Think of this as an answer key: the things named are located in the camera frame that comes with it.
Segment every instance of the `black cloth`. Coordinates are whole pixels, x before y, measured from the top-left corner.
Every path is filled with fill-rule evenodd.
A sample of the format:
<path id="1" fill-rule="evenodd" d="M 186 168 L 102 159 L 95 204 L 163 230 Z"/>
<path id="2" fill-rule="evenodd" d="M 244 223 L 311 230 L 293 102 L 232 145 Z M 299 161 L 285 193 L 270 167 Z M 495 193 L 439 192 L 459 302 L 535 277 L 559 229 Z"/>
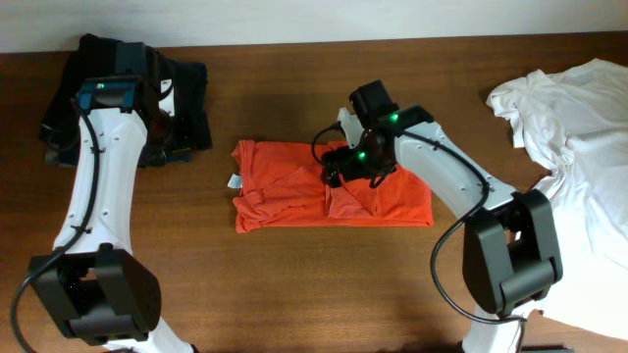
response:
<path id="1" fill-rule="evenodd" d="M 39 139 L 56 151 L 58 162 L 76 165 L 79 160 L 79 117 L 70 99 L 86 78 L 104 77 L 115 73 L 116 47 L 120 40 L 84 35 L 78 50 L 70 54 L 55 94 L 41 121 Z M 207 125 L 204 100 L 207 85 L 207 68 L 202 63 L 179 63 L 160 56 L 160 79 L 173 78 L 175 83 L 175 119 L 181 124 L 179 135 L 191 141 L 193 149 L 209 149 L 212 139 Z"/>

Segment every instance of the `wooden table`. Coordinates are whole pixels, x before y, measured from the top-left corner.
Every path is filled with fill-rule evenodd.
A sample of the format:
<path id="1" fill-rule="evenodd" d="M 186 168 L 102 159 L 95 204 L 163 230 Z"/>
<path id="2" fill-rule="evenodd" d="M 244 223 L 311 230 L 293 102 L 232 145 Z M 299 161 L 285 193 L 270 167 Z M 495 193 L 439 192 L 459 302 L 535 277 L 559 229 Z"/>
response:
<path id="1" fill-rule="evenodd" d="M 189 164 L 137 171 L 134 255 L 161 282 L 163 316 L 201 352 L 395 351 L 455 343 L 469 322 L 434 289 L 432 246 L 454 221 L 438 199 L 431 228 L 268 228 L 235 231 L 231 152 L 243 138 L 309 142 L 380 78 L 401 106 L 422 104 L 487 171 L 526 189 L 546 174 L 514 150 L 507 122 L 485 105 L 500 83 L 593 58 L 628 65 L 628 33 L 468 37 L 163 49 L 209 70 L 205 106 L 214 148 Z M 51 250 L 75 171 L 43 162 L 38 123 L 68 53 L 0 55 L 0 351 L 18 346 L 9 303 L 30 256 Z M 465 308 L 461 236 L 440 259 L 445 287 Z M 99 352 L 62 338 L 29 290 L 20 321 L 41 352 Z M 533 315 L 526 344 L 625 352 L 628 343 Z"/>

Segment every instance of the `white cloth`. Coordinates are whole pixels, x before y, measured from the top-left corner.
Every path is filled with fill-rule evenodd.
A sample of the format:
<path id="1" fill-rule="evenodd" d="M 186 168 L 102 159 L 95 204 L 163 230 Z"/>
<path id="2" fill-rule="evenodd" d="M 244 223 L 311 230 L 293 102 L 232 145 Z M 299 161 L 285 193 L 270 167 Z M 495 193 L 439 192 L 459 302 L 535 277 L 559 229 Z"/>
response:
<path id="1" fill-rule="evenodd" d="M 628 339 L 628 68 L 535 71 L 487 104 L 510 121 L 514 147 L 551 171 L 535 187 L 554 211 L 564 276 L 544 315 Z"/>

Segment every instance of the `white wall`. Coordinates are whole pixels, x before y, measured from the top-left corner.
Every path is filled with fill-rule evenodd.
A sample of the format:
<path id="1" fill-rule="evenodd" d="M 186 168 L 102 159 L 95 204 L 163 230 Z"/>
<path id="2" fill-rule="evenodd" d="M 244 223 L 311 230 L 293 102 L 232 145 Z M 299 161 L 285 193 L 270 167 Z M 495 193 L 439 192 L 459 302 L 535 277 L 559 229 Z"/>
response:
<path id="1" fill-rule="evenodd" d="M 628 29 L 628 0 L 0 0 L 0 52 Z"/>

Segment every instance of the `folded red fabric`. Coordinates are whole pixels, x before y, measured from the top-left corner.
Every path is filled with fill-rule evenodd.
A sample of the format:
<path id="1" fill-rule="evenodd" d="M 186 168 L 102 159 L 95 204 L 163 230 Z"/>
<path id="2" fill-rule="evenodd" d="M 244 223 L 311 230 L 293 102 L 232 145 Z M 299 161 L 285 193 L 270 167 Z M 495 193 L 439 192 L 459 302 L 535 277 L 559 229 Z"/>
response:
<path id="1" fill-rule="evenodd" d="M 345 145 L 318 145 L 319 155 Z M 397 166 L 378 188 L 361 179 L 330 188 L 310 145 L 242 140 L 233 155 L 242 177 L 235 228 L 260 227 L 429 227 L 432 191 L 423 180 Z"/>

